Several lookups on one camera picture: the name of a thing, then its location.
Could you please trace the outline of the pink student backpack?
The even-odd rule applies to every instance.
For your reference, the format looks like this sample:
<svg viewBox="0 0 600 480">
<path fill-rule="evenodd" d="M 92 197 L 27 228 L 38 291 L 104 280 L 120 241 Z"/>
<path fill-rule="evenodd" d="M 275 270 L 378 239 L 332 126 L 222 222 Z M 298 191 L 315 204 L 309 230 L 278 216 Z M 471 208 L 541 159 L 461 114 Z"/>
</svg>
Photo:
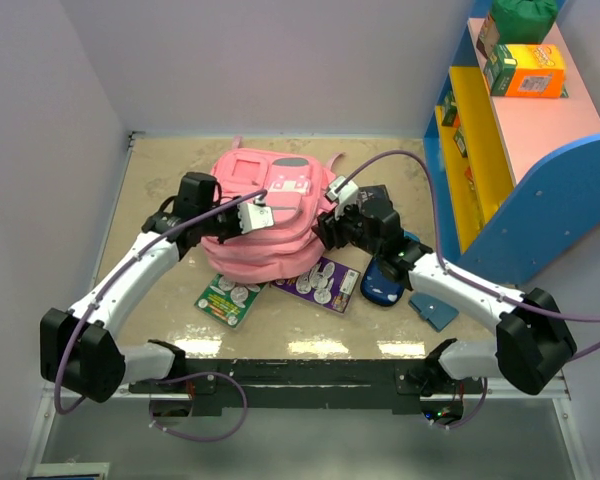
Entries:
<svg viewBox="0 0 600 480">
<path fill-rule="evenodd" d="M 230 198 L 265 189 L 274 224 L 225 242 L 203 238 L 211 267 L 237 283 L 293 278 L 313 267 L 324 246 L 312 227 L 331 209 L 325 192 L 342 156 L 337 153 L 323 164 L 311 156 L 246 148 L 236 136 L 210 174 Z"/>
</svg>

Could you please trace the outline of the blue wallet notebook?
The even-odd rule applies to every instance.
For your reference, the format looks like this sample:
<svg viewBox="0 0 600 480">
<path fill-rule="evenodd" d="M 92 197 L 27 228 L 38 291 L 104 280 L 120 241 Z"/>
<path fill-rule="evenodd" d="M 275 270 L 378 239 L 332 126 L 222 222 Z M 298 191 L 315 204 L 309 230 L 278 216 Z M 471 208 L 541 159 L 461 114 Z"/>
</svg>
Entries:
<svg viewBox="0 0 600 480">
<path fill-rule="evenodd" d="M 447 303 L 423 293 L 413 293 L 409 305 L 436 332 L 441 332 L 455 320 L 459 311 Z"/>
</svg>

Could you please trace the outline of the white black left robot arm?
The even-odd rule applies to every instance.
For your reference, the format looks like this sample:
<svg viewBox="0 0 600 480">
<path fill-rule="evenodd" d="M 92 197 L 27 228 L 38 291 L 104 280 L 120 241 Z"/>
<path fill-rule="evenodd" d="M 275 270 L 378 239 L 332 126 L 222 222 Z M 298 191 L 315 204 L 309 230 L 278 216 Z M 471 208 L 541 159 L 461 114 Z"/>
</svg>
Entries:
<svg viewBox="0 0 600 480">
<path fill-rule="evenodd" d="M 226 197 L 212 175 L 188 172 L 176 194 L 149 215 L 129 251 L 82 299 L 68 309 L 49 309 L 40 321 L 40 371 L 54 387 L 58 412 L 66 414 L 62 392 L 103 403 L 125 384 L 153 381 L 165 392 L 187 380 L 185 353 L 164 341 L 123 349 L 117 336 L 154 284 L 201 240 L 229 240 L 245 234 L 246 211 L 256 190 Z"/>
</svg>

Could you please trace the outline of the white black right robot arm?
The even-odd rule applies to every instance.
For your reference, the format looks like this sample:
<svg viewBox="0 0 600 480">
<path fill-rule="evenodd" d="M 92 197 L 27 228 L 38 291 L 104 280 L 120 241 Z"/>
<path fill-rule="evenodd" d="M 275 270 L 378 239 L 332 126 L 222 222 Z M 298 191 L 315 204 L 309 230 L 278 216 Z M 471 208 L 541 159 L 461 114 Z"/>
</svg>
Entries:
<svg viewBox="0 0 600 480">
<path fill-rule="evenodd" d="M 337 178 L 326 190 L 331 210 L 313 230 L 328 250 L 348 245 L 371 255 L 382 275 L 414 293 L 435 297 L 479 322 L 493 337 L 448 339 L 409 375 L 422 395 L 446 393 L 466 378 L 503 378 L 528 395 L 539 394 L 577 352 L 554 298 L 491 283 L 405 236 L 387 198 L 357 202 L 358 188 Z"/>
</svg>

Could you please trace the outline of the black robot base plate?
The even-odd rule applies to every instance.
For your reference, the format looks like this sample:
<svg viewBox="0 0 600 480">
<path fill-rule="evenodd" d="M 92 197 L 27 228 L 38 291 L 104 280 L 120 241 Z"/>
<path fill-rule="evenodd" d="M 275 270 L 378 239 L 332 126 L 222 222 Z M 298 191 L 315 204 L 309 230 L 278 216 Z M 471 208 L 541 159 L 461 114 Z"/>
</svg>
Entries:
<svg viewBox="0 0 600 480">
<path fill-rule="evenodd" d="M 247 360 L 188 359 L 193 379 L 193 414 L 217 416 L 224 408 L 242 407 L 237 389 L 220 379 L 230 376 L 245 391 L 250 408 L 389 410 L 417 415 L 422 404 L 435 397 L 438 408 L 454 393 L 480 394 L 479 381 L 436 385 L 418 380 L 424 362 L 407 360 Z"/>
</svg>

